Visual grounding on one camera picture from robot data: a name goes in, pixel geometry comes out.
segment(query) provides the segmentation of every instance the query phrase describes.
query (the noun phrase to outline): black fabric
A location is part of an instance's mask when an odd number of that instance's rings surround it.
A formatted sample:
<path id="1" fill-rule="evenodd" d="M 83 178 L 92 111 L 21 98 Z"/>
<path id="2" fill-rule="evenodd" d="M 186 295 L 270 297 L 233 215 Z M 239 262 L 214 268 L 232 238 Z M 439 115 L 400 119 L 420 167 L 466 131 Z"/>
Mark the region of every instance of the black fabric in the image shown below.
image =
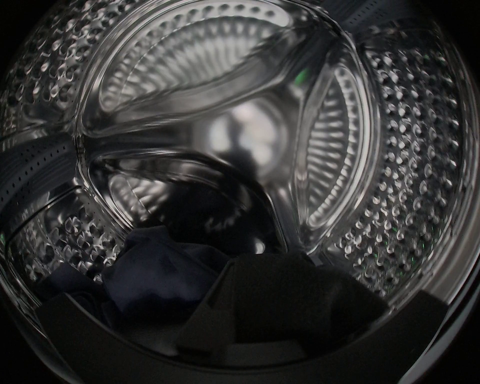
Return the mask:
<path id="1" fill-rule="evenodd" d="M 298 254 L 239 257 L 234 287 L 238 343 L 293 338 L 327 347 L 387 309 L 351 276 Z"/>

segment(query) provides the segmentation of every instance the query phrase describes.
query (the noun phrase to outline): navy blue fabric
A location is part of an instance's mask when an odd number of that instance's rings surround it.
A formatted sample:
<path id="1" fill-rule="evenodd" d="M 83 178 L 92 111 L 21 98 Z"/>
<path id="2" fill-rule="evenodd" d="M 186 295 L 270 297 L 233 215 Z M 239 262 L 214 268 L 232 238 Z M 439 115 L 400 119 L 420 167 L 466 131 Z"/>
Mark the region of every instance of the navy blue fabric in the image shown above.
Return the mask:
<path id="1" fill-rule="evenodd" d="M 215 248 L 174 242 L 166 227 L 134 229 L 103 272 L 110 299 L 127 318 L 191 314 L 229 257 Z"/>
<path id="2" fill-rule="evenodd" d="M 92 316 L 111 328 L 115 328 L 120 320 L 118 309 L 103 287 L 67 263 L 60 265 L 41 281 L 36 292 L 43 300 L 68 293 Z"/>
<path id="3" fill-rule="evenodd" d="M 229 257 L 201 244 L 176 243 L 166 227 L 133 230 L 103 285 L 64 263 L 36 291 L 44 300 L 69 293 L 110 327 L 136 318 L 185 320 L 196 309 Z"/>

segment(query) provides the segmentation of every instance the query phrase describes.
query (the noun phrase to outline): laundry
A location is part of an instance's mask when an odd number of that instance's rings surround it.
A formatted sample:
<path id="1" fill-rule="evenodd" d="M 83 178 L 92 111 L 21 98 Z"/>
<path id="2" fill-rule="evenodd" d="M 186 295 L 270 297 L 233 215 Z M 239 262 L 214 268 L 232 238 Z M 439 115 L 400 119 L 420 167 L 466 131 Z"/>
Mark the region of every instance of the laundry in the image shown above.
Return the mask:
<path id="1" fill-rule="evenodd" d="M 45 299 L 69 293 L 112 328 L 123 321 L 190 318 L 186 333 L 216 337 L 217 329 L 192 319 L 207 294 L 215 296 L 211 288 L 229 260 L 213 247 L 173 241 L 164 226 L 139 228 L 128 235 L 115 264 L 104 270 L 102 285 L 63 264 L 38 291 Z M 223 294 L 230 301 L 223 309 L 231 310 L 236 343 L 296 339 L 307 350 L 328 349 L 388 307 L 353 277 L 316 267 L 301 253 L 245 254 L 232 260 L 231 293 Z"/>

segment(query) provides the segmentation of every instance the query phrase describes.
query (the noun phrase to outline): dark background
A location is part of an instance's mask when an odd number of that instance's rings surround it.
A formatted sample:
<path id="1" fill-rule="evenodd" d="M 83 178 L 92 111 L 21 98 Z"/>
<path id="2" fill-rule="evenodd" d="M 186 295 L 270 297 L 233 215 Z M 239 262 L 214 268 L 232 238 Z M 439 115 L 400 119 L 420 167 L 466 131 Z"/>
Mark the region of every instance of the dark background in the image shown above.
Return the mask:
<path id="1" fill-rule="evenodd" d="M 2 0 L 0 14 L 0 73 L 3 74 L 16 48 L 54 0 Z M 480 0 L 422 0 L 459 44 L 480 79 Z M 446 354 L 419 384 L 480 382 L 480 306 L 474 311 Z M 25 384 L 59 381 L 30 350 L 0 307 L 0 383 Z"/>

